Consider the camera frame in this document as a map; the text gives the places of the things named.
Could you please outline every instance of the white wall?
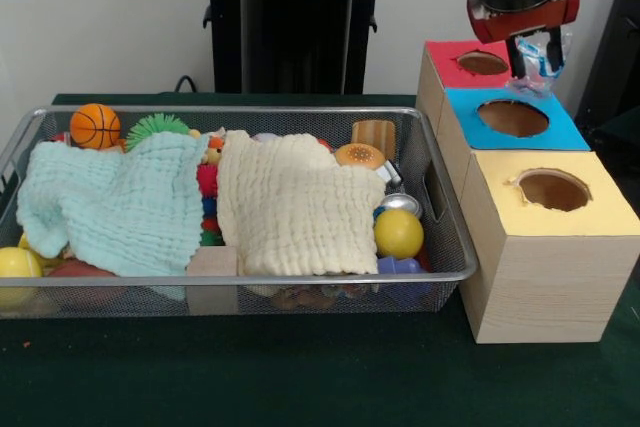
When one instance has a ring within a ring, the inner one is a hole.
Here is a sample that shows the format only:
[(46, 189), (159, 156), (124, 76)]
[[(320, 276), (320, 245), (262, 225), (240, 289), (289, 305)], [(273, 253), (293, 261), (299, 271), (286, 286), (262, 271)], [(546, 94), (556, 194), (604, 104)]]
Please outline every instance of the white wall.
[(0, 136), (59, 92), (166, 91), (183, 74), (211, 89), (208, 4), (0, 0)]
[[(159, 92), (182, 74), (211, 89), (209, 0), (0, 0), (0, 144), (58, 92)], [(611, 0), (583, 0), (558, 94), (577, 108)], [(465, 0), (378, 0), (366, 91), (414, 93), (422, 42), (467, 39)]]

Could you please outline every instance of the green table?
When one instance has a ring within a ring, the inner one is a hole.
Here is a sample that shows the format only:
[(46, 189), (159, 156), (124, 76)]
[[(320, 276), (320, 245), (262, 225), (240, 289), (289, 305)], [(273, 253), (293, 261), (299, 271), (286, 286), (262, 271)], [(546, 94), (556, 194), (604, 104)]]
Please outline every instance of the green table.
[[(413, 105), (400, 97), (64, 95), (57, 103)], [(475, 345), (439, 314), (3, 321), (2, 425), (640, 425), (640, 290), (604, 340)]]

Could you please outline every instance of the metal bowl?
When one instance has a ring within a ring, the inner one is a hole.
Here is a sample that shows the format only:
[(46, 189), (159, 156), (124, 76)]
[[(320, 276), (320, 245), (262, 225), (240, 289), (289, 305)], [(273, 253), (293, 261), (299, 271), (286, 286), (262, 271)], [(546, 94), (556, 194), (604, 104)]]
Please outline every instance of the metal bowl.
[(381, 207), (387, 210), (406, 210), (415, 215), (418, 219), (422, 218), (422, 206), (415, 198), (407, 194), (391, 194), (382, 199)]

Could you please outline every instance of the yellow ball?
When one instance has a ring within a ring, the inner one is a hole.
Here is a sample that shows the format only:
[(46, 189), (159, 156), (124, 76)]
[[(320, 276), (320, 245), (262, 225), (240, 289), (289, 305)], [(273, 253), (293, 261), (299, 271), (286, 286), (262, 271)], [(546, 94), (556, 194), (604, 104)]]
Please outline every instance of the yellow ball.
[(378, 253), (398, 260), (415, 257), (424, 242), (420, 221), (406, 210), (387, 210), (378, 216), (374, 228)]
[[(42, 267), (30, 251), (5, 247), (0, 249), (0, 277), (42, 277)], [(0, 309), (18, 307), (35, 292), (31, 287), (0, 287)]]

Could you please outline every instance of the yellow paper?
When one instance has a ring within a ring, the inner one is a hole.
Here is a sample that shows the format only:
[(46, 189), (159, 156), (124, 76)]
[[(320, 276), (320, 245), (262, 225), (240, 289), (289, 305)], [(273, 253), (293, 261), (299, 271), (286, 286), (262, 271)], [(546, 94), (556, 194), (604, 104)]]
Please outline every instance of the yellow paper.
[[(507, 235), (640, 235), (640, 220), (593, 152), (478, 151), (476, 158)], [(536, 169), (579, 179), (590, 200), (571, 212), (531, 203), (518, 180)]]

